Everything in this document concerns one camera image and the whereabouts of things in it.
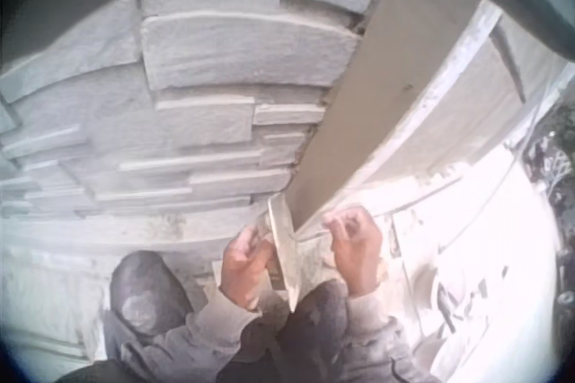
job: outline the gray pants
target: gray pants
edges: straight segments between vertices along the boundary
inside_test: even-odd
[[[125,257],[112,275],[110,289],[111,311],[104,318],[104,338],[108,357],[117,361],[123,343],[153,343],[157,335],[185,325],[186,315],[194,311],[183,286],[154,252],[139,251]],[[334,381],[341,371],[338,359],[346,327],[343,286],[328,281],[307,295],[276,336],[281,368],[289,370],[289,379]],[[242,351],[250,349],[251,340],[261,339],[261,330],[259,319],[245,327]],[[218,383],[244,381],[281,381],[270,352],[253,363],[232,360],[217,377]]]

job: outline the person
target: person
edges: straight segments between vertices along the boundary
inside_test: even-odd
[[[104,321],[109,359],[58,382],[438,383],[414,363],[399,322],[382,312],[376,273],[383,238],[370,214],[345,209],[323,223],[347,288],[327,281],[305,296],[274,336],[275,354],[234,360],[261,320],[253,304],[275,252],[256,227],[246,227],[226,248],[221,285],[198,313],[158,254],[125,257],[112,275]]]

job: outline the jacket sleeve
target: jacket sleeve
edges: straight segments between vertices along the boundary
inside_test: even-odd
[[[348,299],[349,325],[342,352],[341,382],[439,383],[414,363],[410,348],[401,337],[402,326],[385,315],[377,293]]]
[[[146,381],[211,383],[239,351],[242,330],[259,315],[238,307],[218,290],[197,315],[187,316],[186,325],[147,346],[122,345],[121,359]]]

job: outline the leg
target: leg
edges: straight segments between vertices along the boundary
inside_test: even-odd
[[[299,382],[332,382],[348,317],[345,286],[327,281],[309,293],[289,316],[278,344],[290,377]]]
[[[180,282],[162,257],[151,251],[122,259],[111,277],[110,306],[104,317],[104,338],[111,359],[119,359],[124,342],[150,343],[155,336],[184,325],[193,311]]]

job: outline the floor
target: floor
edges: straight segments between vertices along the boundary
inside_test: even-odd
[[[403,321],[412,348],[436,336],[443,322],[437,310],[413,306],[414,296],[420,303],[416,280],[421,268],[437,266],[444,278],[463,275],[469,290],[487,280],[489,296],[480,301],[480,318],[474,320],[481,324],[473,330],[458,326],[458,334],[463,335],[449,337],[444,350],[449,353],[449,349],[456,349],[458,354],[444,354],[442,364],[434,365],[445,380],[536,382],[556,366],[551,345],[556,246],[553,217],[522,167],[516,165],[509,170],[512,161],[513,156],[500,147],[464,172],[463,179],[448,178],[452,184],[445,189],[435,182],[431,189],[438,192],[402,205],[400,210],[390,211],[397,208],[397,193],[391,192],[389,184],[359,193],[355,201],[369,208],[390,239],[382,255],[393,258],[381,294],[386,297],[388,312]],[[493,195],[507,172],[505,182]],[[327,269],[331,263],[327,245],[320,232],[303,246],[308,251],[320,250],[324,268],[321,277],[333,275]],[[63,252],[58,254],[59,261],[54,255],[46,260],[38,252],[32,256],[34,264],[21,265],[14,250],[10,248],[9,258],[3,259],[4,275],[10,272],[4,276],[3,323],[19,329],[14,345],[25,368],[38,381],[51,381],[84,366],[97,354],[98,312],[105,302],[107,283],[118,256],[86,261]],[[218,245],[214,247],[214,260],[219,253]],[[165,258],[184,284],[196,276],[188,271],[193,254],[169,253]],[[49,276],[46,264],[51,265]],[[503,280],[505,267],[508,269]],[[201,271],[208,270],[196,268],[196,273]],[[207,274],[198,280],[207,289],[213,288],[214,281]],[[46,297],[46,291],[58,300],[40,306],[38,300]],[[63,313],[61,301],[77,304]],[[34,310],[40,310],[42,318]],[[72,324],[78,316],[84,322],[80,331]],[[54,356],[42,348],[38,337],[22,341],[22,329],[50,340],[66,341],[57,343],[58,356]],[[4,333],[4,338],[11,335]],[[54,345],[51,341],[50,350],[54,351]]]

